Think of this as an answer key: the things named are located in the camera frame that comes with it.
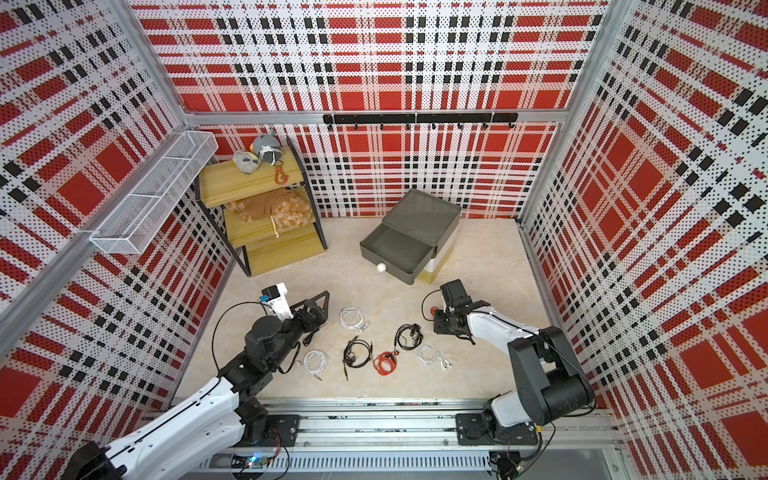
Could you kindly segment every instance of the beige floor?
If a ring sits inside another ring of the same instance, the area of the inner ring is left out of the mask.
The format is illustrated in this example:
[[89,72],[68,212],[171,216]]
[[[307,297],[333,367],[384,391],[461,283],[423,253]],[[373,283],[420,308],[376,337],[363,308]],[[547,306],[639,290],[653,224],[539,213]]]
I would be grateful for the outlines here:
[[[328,353],[329,362],[319,374],[322,382],[303,367],[295,366],[286,375],[276,374],[260,393],[262,397],[491,398],[513,389],[515,381],[504,353],[483,340],[478,339],[473,346],[453,336],[434,334],[419,308],[424,295],[458,278],[472,299],[486,300],[506,316],[523,323],[547,326],[515,222],[461,220],[455,249],[435,282],[417,280],[409,286],[387,273],[377,272],[372,263],[360,256],[359,241],[380,221],[323,219],[329,245],[324,254],[251,279],[236,268],[182,378],[177,397],[186,398],[216,374],[210,338],[222,312],[235,303],[256,300],[264,287],[279,282],[286,284],[290,304],[324,290],[330,292],[328,322],[309,348],[302,346],[299,355],[303,359],[304,352],[320,349]],[[436,305],[442,305],[439,293],[428,298],[425,310]],[[424,343],[437,348],[453,363],[453,368],[442,371],[437,363],[424,365],[414,350],[400,353],[397,369],[389,376],[380,376],[369,364],[361,369],[348,369],[347,382],[341,358],[356,332],[339,324],[339,311],[345,306],[359,307],[370,321],[361,338],[373,342],[374,356],[392,349],[400,325],[416,322],[425,333]],[[243,336],[262,315],[257,305],[239,306],[227,314],[216,333],[220,365],[242,351]],[[284,369],[290,358],[283,364]]]

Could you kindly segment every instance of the wire mesh basket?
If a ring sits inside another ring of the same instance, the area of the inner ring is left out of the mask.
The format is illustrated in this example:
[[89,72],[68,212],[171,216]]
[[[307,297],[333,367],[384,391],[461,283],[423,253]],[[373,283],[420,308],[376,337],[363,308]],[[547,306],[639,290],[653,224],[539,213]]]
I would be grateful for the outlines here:
[[214,155],[214,134],[185,131],[91,235],[105,253],[141,254]]

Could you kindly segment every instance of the plaid wall panel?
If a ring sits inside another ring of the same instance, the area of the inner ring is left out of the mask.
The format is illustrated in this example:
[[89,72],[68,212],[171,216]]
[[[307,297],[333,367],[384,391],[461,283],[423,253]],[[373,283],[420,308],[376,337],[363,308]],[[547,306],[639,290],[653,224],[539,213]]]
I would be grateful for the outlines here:
[[0,7],[0,309],[176,126],[103,2]]
[[562,108],[608,1],[130,0],[191,111]]
[[467,217],[517,217],[555,124],[335,127],[213,125],[225,161],[261,133],[289,138],[324,217],[385,215],[411,188],[461,205]]
[[188,193],[143,255],[87,260],[0,364],[0,478],[57,478],[166,409],[228,259]]
[[636,2],[529,227],[648,478],[768,476],[768,2]]

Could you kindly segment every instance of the wooden shelf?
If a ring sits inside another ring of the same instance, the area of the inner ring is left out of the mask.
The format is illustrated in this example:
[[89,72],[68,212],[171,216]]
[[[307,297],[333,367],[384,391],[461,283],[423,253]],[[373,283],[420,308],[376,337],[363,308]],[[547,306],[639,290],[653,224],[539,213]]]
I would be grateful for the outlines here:
[[282,168],[288,182],[275,184],[275,167],[261,164],[252,174],[241,172],[233,161],[208,165],[200,172],[200,200],[208,208],[262,194],[276,188],[298,184],[303,180],[301,169],[289,147],[283,147]]
[[313,223],[283,233],[280,238],[259,240],[246,249],[251,276],[261,275],[325,251]]
[[[296,195],[302,197],[308,204],[310,197],[306,194],[306,188],[298,187],[293,189]],[[315,215],[312,215],[310,223],[315,222]],[[232,210],[224,209],[224,224],[227,225],[227,239],[235,248],[243,247],[250,243],[255,243],[268,237],[274,237],[275,232],[272,228],[272,220],[269,215],[246,222],[241,214],[236,214]],[[278,233],[285,233],[293,229],[281,230]]]

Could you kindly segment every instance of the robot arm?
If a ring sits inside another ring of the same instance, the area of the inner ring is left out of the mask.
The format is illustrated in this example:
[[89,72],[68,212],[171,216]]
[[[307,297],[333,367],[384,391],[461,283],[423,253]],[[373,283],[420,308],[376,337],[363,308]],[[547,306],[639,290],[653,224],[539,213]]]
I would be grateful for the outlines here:
[[[478,337],[509,355],[518,389],[488,401],[484,417],[492,438],[501,438],[504,429],[518,423],[545,425],[594,402],[592,388],[559,328],[536,329],[500,314],[487,302],[473,302],[461,280],[440,290],[445,308],[435,312],[435,333],[470,341]],[[541,364],[550,362],[554,368],[545,372]]]
[[63,480],[176,480],[202,459],[238,443],[266,438],[267,411],[256,399],[304,333],[328,318],[323,292],[288,306],[285,285],[262,291],[273,315],[246,334],[243,352],[194,395],[154,421],[109,445],[90,442],[70,458]]

